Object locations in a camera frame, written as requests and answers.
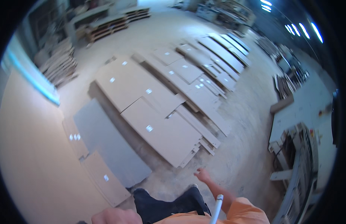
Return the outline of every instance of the forearm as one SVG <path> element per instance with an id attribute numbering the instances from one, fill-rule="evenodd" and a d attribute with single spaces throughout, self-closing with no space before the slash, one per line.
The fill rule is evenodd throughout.
<path id="1" fill-rule="evenodd" d="M 230 205 L 235 200 L 235 196 L 223 187 L 221 187 L 219 184 L 213 182 L 212 180 L 206 181 L 204 183 L 209 187 L 215 199 L 218 195 L 224 195 L 221 210 L 223 210 L 225 214 L 228 213 Z"/>

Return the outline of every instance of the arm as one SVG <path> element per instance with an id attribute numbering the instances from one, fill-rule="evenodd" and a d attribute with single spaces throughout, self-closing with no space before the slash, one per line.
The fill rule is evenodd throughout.
<path id="1" fill-rule="evenodd" d="M 214 198 L 216 199 L 217 195 L 224 195 L 223 204 L 221 206 L 221 210 L 225 212 L 226 214 L 229 211 L 229 208 L 233 201 L 235 200 L 235 196 L 231 194 L 229 191 L 221 187 L 220 185 L 216 184 L 210 177 L 208 171 L 204 168 L 198 168 L 198 173 L 194 173 L 194 176 L 196 176 L 200 181 L 205 183 L 210 191 L 212 192 Z"/>

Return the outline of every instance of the person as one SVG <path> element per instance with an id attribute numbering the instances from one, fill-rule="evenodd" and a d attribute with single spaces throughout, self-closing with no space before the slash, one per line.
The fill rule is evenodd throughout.
<path id="1" fill-rule="evenodd" d="M 244 197 L 235 197 L 229 191 L 216 184 L 204 168 L 198 168 L 194 175 L 204 182 L 214 198 L 224 195 L 221 210 L 226 213 L 226 220 L 217 224 L 268 224 L 269 220 L 263 210 L 255 207 Z M 129 189 L 134 197 L 137 213 L 133 210 L 107 208 L 92 216 L 92 224 L 208 224 L 210 211 L 204 203 L 197 185 L 193 184 L 173 202 L 159 201 L 152 198 L 142 188 Z"/>

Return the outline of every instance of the tube light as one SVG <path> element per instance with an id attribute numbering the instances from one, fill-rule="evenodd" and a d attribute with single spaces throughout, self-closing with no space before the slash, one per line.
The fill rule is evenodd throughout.
<path id="1" fill-rule="evenodd" d="M 320 32 L 318 31 L 317 27 L 313 23 L 311 23 L 311 25 L 312 25 L 313 29 L 315 30 L 315 32 L 316 32 L 318 38 L 320 39 L 321 43 L 323 43 L 322 37 L 321 37 Z"/>
<path id="2" fill-rule="evenodd" d="M 290 25 L 287 25 L 287 26 L 288 26 L 288 28 L 290 29 L 292 35 L 295 35 L 295 33 L 294 33 L 294 31 L 292 30 L 292 28 L 290 27 Z"/>
<path id="3" fill-rule="evenodd" d="M 304 32 L 305 36 L 306 36 L 306 37 L 309 39 L 309 38 L 310 38 L 310 36 L 308 35 L 308 33 L 307 33 L 307 31 L 306 31 L 306 29 L 305 29 L 304 25 L 302 25 L 302 23 L 299 23 L 299 25 L 300 25 L 300 27 L 301 27 L 302 31 Z"/>
<path id="4" fill-rule="evenodd" d="M 261 6 L 264 7 L 264 8 L 267 8 L 267 9 L 271 10 L 271 8 L 268 7 L 267 5 L 261 5 Z"/>
<path id="5" fill-rule="evenodd" d="M 269 5 L 269 6 L 272 6 L 272 4 L 268 1 L 265 1 L 265 0 L 260 0 L 261 2 L 265 3 L 266 5 Z"/>
<path id="6" fill-rule="evenodd" d="M 264 7 L 261 7 L 262 9 L 264 9 L 265 11 L 271 12 L 269 9 L 266 9 Z"/>
<path id="7" fill-rule="evenodd" d="M 294 28 L 294 30 L 295 30 L 297 36 L 300 36 L 300 33 L 299 33 L 298 29 L 295 27 L 295 25 L 294 25 L 294 24 L 291 24 L 291 25 L 292 25 L 292 27 Z"/>
<path id="8" fill-rule="evenodd" d="M 291 31 L 290 31 L 290 29 L 285 25 L 285 28 L 287 29 L 287 31 L 289 32 L 289 33 L 291 33 Z"/>

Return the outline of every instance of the person's left hand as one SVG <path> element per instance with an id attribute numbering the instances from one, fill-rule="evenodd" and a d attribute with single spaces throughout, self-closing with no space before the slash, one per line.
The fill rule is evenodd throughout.
<path id="1" fill-rule="evenodd" d="M 91 217 L 92 224 L 142 224 L 141 217 L 132 209 L 107 208 Z"/>

